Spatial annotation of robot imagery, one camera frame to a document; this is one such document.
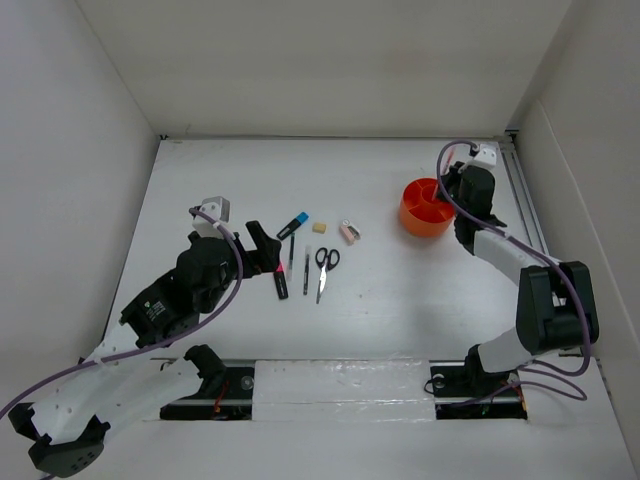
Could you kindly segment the black gel pen clear cap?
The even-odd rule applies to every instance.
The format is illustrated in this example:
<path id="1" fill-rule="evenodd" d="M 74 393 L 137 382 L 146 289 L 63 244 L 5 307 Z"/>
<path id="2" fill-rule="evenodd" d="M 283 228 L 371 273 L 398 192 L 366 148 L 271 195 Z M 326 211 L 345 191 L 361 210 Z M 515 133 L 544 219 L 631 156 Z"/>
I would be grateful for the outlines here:
<path id="1" fill-rule="evenodd" d="M 305 247 L 304 256 L 304 270 L 303 270 L 303 295 L 308 295 L 309 291 L 309 273 L 310 273 L 310 261 L 311 261 L 311 245 Z"/>

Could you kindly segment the green ended ink pen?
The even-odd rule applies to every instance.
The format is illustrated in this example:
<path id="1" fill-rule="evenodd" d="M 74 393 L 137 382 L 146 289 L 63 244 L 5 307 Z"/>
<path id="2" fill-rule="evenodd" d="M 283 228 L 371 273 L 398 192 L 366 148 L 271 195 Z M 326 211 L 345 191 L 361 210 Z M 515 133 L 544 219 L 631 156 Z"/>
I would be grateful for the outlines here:
<path id="1" fill-rule="evenodd" d="M 294 257 L 295 257 L 295 234 L 292 233 L 290 235 L 290 241 L 289 241 L 289 253 L 288 253 L 288 264 L 287 264 L 287 274 L 289 276 L 291 276 L 291 274 L 293 273 Z"/>

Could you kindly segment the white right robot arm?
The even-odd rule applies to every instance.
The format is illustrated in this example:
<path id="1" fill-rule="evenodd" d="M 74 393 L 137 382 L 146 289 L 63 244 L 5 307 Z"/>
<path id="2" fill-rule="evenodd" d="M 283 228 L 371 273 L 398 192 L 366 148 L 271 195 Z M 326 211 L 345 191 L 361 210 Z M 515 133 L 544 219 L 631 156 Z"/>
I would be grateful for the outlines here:
<path id="1" fill-rule="evenodd" d="M 518 287 L 515 326 L 469 349 L 462 369 L 465 387 L 486 393 L 497 384 L 498 373 L 530 364 L 567 377 L 585 373 L 599 336 L 588 267 L 554 260 L 506 232 L 492 213 L 490 170 L 457 162 L 439 178 L 439 186 L 438 197 L 456 211 L 458 242 Z"/>

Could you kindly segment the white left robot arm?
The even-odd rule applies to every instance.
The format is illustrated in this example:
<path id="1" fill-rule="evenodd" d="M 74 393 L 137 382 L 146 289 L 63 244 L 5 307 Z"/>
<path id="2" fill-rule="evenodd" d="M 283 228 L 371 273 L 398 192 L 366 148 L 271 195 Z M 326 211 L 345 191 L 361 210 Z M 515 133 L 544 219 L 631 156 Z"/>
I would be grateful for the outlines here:
<path id="1" fill-rule="evenodd" d="M 133 420 L 183 397 L 225 394 L 227 367 L 206 344 L 190 347 L 129 391 L 123 386 L 157 350 L 220 315 L 243 280 L 277 270 L 280 241 L 257 221 L 246 228 L 255 244 L 250 251 L 221 222 L 196 226 L 175 266 L 122 310 L 118 325 L 90 356 L 39 383 L 63 384 L 38 402 L 19 395 L 2 409 L 14 431 L 31 440 L 28 455 L 37 470 L 47 478 L 76 475 Z"/>

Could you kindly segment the pink capped black highlighter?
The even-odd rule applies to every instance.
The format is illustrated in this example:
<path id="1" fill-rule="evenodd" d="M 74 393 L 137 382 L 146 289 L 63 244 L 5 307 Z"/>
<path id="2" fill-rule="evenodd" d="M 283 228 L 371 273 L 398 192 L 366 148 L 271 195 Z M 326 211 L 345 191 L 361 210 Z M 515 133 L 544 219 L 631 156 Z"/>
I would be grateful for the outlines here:
<path id="1" fill-rule="evenodd" d="M 288 287 L 286 282 L 286 274 L 284 267 L 279 264 L 276 270 L 273 272 L 273 278 L 275 282 L 276 292 L 279 300 L 285 300 L 289 297 Z"/>

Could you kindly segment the orange round desk organizer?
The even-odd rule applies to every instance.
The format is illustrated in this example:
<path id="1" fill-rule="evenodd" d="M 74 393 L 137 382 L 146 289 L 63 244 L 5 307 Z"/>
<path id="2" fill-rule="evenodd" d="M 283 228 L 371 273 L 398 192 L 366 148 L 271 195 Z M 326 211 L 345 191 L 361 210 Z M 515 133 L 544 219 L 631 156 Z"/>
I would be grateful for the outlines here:
<path id="1" fill-rule="evenodd" d="M 454 220 L 455 210 L 446 202 L 433 202 L 435 178 L 419 178 L 404 189 L 398 216 L 401 225 L 411 235 L 422 238 L 441 236 Z"/>

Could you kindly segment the blue capped black highlighter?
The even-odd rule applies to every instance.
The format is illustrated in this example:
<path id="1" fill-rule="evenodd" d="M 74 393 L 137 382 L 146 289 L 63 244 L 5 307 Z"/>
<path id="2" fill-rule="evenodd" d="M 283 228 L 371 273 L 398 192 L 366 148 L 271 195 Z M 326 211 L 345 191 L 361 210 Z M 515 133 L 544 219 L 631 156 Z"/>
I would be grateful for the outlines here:
<path id="1" fill-rule="evenodd" d="M 291 221 L 289 221 L 276 235 L 279 240 L 284 240 L 293 234 L 302 224 L 309 219 L 306 212 L 301 212 Z"/>

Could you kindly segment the yellow eraser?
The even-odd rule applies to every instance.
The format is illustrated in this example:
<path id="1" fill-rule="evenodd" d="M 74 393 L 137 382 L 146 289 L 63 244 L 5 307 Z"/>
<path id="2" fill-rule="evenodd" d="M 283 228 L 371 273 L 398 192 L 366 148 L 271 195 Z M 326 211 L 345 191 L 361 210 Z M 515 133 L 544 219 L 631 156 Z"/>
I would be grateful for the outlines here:
<path id="1" fill-rule="evenodd" d="M 323 223 L 315 223 L 312 227 L 314 233 L 324 234 L 326 232 L 326 225 Z"/>

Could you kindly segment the black handled scissors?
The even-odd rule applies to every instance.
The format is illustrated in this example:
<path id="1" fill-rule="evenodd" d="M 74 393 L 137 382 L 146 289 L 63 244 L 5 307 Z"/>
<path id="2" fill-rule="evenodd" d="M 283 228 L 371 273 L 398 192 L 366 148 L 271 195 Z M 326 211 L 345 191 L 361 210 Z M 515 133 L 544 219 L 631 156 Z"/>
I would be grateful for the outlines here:
<path id="1" fill-rule="evenodd" d="M 340 252 L 337 249 L 320 247 L 316 251 L 315 262 L 320 271 L 316 293 L 317 304 L 320 303 L 322 294 L 325 290 L 328 273 L 339 264 L 340 258 Z"/>

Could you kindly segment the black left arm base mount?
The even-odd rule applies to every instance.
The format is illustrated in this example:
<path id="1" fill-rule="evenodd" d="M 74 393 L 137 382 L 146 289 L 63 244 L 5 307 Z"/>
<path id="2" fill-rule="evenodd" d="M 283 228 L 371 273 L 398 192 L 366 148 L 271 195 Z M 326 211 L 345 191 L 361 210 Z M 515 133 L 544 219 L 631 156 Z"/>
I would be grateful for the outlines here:
<path id="1" fill-rule="evenodd" d="M 165 421 L 249 421 L 252 419 L 256 362 L 223 361 L 209 346 L 196 345 L 184 358 L 195 364 L 199 389 L 160 409 Z"/>

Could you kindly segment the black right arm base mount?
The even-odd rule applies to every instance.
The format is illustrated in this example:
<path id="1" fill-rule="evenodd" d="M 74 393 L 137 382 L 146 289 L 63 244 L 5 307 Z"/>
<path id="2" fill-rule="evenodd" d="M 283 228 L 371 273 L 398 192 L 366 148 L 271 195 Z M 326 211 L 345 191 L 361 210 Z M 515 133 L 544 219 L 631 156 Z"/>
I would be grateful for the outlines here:
<path id="1" fill-rule="evenodd" d="M 527 420 L 524 397 L 515 370 L 487 373 L 478 347 L 462 363 L 434 363 L 423 390 L 436 400 L 437 420 Z"/>

